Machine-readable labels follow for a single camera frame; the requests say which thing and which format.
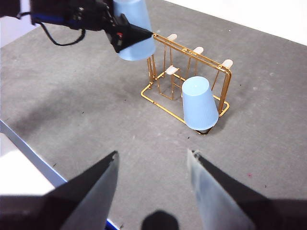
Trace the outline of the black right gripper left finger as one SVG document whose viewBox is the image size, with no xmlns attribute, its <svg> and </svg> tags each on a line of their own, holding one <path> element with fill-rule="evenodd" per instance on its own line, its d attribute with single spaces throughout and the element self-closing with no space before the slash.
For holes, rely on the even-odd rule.
<svg viewBox="0 0 307 230">
<path fill-rule="evenodd" d="M 102 230 L 117 187 L 119 153 L 41 196 L 0 197 L 2 230 Z"/>
</svg>

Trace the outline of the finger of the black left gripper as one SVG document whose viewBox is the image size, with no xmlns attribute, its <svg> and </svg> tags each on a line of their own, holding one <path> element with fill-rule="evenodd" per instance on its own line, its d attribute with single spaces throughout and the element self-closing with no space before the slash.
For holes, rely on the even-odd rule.
<svg viewBox="0 0 307 230">
<path fill-rule="evenodd" d="M 106 23 L 106 34 L 116 53 L 152 37 L 153 32 L 131 24 L 125 14 L 111 17 Z"/>
</svg>

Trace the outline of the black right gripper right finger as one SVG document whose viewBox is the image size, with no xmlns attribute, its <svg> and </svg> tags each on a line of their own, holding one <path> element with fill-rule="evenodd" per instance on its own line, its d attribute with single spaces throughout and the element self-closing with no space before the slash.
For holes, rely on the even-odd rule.
<svg viewBox="0 0 307 230">
<path fill-rule="evenodd" d="M 187 167 L 205 230 L 305 230 L 307 202 L 270 199 L 187 151 Z"/>
</svg>

